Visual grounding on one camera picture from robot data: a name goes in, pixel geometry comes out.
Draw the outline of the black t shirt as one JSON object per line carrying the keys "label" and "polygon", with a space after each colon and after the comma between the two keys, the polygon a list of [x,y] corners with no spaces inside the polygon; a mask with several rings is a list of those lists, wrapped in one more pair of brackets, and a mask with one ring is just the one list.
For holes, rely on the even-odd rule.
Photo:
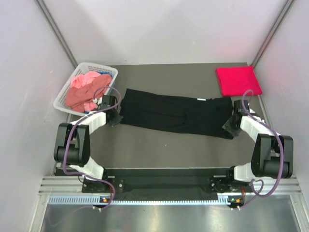
{"label": "black t shirt", "polygon": [[120,115],[126,125],[167,131],[206,135],[232,140],[223,129],[233,113],[230,97],[199,100],[158,95],[127,89],[121,101]]}

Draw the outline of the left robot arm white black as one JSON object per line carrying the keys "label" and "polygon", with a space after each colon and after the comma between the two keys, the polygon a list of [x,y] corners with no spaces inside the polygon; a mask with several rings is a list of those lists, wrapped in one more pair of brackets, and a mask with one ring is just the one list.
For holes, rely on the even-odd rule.
{"label": "left robot arm white black", "polygon": [[91,157],[90,135],[97,129],[120,123],[122,117],[117,110],[92,111],[77,121],[61,123],[57,129],[54,160],[63,164],[66,175],[83,176],[98,191],[114,187],[107,178],[106,170]]}

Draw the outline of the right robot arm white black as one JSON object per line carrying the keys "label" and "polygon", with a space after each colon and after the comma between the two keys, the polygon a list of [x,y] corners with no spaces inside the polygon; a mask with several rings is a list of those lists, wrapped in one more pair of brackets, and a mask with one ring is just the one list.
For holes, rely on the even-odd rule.
{"label": "right robot arm white black", "polygon": [[294,142],[290,136],[280,135],[257,116],[237,113],[223,125],[223,129],[237,136],[246,132],[255,142],[251,161],[233,166],[225,178],[210,178],[212,190],[237,191],[250,185],[259,197],[268,197],[275,192],[281,179],[293,174]]}

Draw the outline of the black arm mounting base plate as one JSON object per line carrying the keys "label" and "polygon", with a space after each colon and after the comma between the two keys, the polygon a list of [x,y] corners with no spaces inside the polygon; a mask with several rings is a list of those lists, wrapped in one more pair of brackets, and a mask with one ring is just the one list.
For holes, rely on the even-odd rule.
{"label": "black arm mounting base plate", "polygon": [[[116,200],[214,200],[210,178],[225,178],[229,168],[107,169]],[[228,195],[250,193],[250,186],[228,189]]]}

